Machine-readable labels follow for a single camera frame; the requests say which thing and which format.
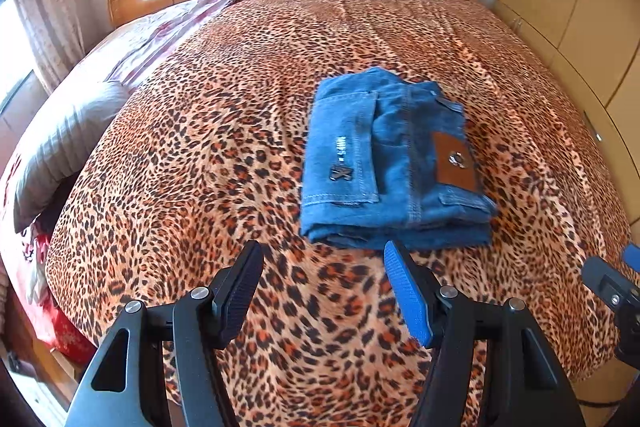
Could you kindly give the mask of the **light wooden wardrobe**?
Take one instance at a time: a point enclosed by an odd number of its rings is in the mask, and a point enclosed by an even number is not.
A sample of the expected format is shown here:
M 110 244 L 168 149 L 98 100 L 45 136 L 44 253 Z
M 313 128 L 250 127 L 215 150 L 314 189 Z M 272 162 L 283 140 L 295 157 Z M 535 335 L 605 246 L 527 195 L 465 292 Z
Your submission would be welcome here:
M 639 223 L 639 0 L 495 0 L 582 113 Z

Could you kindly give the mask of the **pink floral quilt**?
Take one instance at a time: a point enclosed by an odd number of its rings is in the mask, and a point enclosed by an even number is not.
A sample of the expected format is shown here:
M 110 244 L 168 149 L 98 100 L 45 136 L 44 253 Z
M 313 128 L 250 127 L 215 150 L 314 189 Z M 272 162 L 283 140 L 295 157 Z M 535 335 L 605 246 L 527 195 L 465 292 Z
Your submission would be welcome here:
M 240 0 L 190 0 L 112 31 L 68 74 L 17 143 L 32 150 L 55 135 L 96 146 L 130 96 L 206 20 Z

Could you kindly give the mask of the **blue denim pants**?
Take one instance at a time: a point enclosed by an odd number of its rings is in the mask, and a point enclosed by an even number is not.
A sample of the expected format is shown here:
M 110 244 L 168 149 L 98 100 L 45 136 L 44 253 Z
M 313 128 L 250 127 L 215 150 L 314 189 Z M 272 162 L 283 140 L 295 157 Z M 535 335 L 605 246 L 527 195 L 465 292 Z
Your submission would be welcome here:
M 300 231 L 312 243 L 486 246 L 496 213 L 476 172 L 464 108 L 436 82 L 373 67 L 319 83 L 300 206 Z

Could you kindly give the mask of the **red floral blanket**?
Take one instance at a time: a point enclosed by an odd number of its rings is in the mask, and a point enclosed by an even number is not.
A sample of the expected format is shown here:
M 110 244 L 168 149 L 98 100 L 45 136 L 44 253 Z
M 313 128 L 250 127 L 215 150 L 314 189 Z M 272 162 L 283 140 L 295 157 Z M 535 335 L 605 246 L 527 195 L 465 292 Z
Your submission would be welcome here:
M 66 317 L 50 291 L 44 262 L 51 236 L 76 178 L 55 191 L 51 204 L 24 231 L 14 231 L 15 185 L 23 173 L 22 158 L 14 156 L 1 178 L 1 261 L 36 337 L 71 362 L 85 366 L 96 347 Z

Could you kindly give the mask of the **grey striped pillow left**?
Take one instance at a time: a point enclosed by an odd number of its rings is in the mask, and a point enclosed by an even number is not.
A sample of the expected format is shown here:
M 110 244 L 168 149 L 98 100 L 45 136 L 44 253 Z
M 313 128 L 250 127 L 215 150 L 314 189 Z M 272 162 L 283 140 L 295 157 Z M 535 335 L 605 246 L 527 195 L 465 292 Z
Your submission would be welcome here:
M 84 168 L 101 136 L 128 101 L 118 82 L 58 86 L 18 142 L 20 160 L 13 181 L 13 224 L 20 233 L 50 204 L 55 191 Z

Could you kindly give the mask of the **floral curtain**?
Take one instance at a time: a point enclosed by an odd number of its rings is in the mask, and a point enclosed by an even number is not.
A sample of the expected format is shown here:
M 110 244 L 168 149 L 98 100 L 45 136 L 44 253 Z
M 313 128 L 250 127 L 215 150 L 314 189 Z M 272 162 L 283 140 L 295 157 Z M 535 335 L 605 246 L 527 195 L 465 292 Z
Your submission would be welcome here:
M 82 0 L 14 0 L 44 91 L 53 93 L 87 55 Z

